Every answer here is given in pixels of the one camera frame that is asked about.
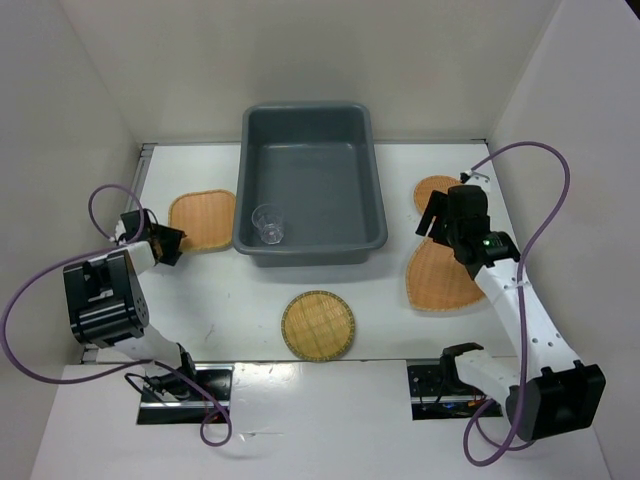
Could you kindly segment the round orange woven tray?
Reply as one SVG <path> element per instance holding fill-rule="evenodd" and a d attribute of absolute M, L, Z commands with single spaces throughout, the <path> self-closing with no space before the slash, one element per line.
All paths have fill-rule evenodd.
<path fill-rule="evenodd" d="M 446 195 L 450 187 L 457 185 L 460 185 L 460 181 L 450 176 L 434 175 L 422 179 L 415 186 L 413 192 L 413 201 L 416 209 L 421 215 L 424 215 L 424 211 L 427 209 L 431 196 L 435 191 Z"/>

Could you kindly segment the square woven bamboo tray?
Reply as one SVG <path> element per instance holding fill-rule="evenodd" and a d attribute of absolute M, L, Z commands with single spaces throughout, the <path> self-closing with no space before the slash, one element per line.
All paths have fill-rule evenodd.
<path fill-rule="evenodd" d="M 184 232 L 182 253 L 223 250 L 231 246 L 236 197 L 224 189 L 191 192 L 169 207 L 169 226 Z"/>

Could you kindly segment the fan-shaped woven bamboo tray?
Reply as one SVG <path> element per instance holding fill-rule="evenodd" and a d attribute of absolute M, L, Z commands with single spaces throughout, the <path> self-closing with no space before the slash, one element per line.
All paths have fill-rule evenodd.
<path fill-rule="evenodd" d="M 409 304 L 419 311 L 452 312 L 485 299 L 453 251 L 429 238 L 413 253 L 405 283 Z"/>

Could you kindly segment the clear plastic cup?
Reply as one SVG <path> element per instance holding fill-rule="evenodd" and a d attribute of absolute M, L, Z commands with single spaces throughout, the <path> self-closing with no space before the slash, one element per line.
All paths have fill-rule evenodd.
<path fill-rule="evenodd" d="M 274 204 L 262 204 L 252 213 L 252 224 L 259 239 L 267 245 L 279 244 L 284 238 L 284 214 Z"/>

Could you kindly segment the round yellow bamboo tray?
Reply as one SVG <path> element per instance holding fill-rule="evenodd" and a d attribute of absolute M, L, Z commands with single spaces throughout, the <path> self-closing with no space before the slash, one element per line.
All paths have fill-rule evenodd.
<path fill-rule="evenodd" d="M 295 297 L 285 308 L 281 334 L 295 357 L 329 362 L 344 356 L 356 332 L 355 316 L 336 294 L 314 290 Z"/>

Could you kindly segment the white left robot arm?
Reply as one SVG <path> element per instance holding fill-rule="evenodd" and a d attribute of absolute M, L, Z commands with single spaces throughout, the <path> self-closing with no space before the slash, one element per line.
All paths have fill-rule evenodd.
<path fill-rule="evenodd" d="M 184 231 L 154 222 L 148 210 L 122 214 L 116 248 L 63 269 L 70 328 L 82 345 L 113 349 L 142 361 L 150 387 L 185 400 L 200 385 L 191 355 L 151 325 L 139 277 L 158 264 L 174 266 Z"/>

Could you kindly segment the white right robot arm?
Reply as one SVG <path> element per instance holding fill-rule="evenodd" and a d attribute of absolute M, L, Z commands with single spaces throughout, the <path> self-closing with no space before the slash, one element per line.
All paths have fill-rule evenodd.
<path fill-rule="evenodd" d="M 475 342 L 447 347 L 440 357 L 441 386 L 450 393 L 484 393 L 525 442 L 590 427 L 604 373 L 585 364 L 555 327 L 512 238 L 492 230 L 485 191 L 464 184 L 432 192 L 416 232 L 452 250 L 489 300 L 520 362 L 514 373 Z"/>

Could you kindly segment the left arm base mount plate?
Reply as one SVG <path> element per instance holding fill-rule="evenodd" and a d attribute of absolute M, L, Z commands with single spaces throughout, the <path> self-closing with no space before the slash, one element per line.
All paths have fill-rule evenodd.
<path fill-rule="evenodd" d="M 229 414 L 234 366 L 198 363 L 195 368 L 195 381 Z M 126 373 L 124 378 L 139 395 L 138 425 L 199 424 L 207 415 L 211 415 L 211 424 L 225 423 L 222 413 L 213 402 L 183 382 L 178 382 L 177 386 L 185 388 L 185 391 L 182 396 L 176 397 L 167 391 L 154 389 L 149 384 L 149 378 L 141 374 Z"/>

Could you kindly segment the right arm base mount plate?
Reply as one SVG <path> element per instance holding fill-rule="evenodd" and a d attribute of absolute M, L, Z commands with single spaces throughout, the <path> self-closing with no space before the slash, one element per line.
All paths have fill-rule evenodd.
<path fill-rule="evenodd" d="M 446 385 L 435 362 L 408 363 L 407 377 L 414 421 L 471 418 L 487 400 L 474 387 Z"/>

